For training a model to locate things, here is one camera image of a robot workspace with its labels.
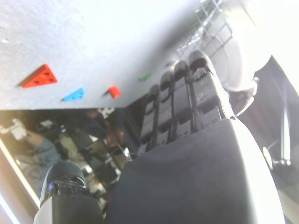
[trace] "metal wire rack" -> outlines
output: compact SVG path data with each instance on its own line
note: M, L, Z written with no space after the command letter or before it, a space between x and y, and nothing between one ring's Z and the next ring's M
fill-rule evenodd
M221 10L223 0L199 0L176 54L185 60L196 49L212 58L231 38L232 30Z

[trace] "blue block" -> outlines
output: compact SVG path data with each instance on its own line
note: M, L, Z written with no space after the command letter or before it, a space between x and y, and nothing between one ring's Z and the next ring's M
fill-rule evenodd
M69 102L73 100L80 100L84 98L84 95L85 95L85 89L80 88L74 91L73 93L71 93L70 95L66 96L65 98L63 98L63 101Z

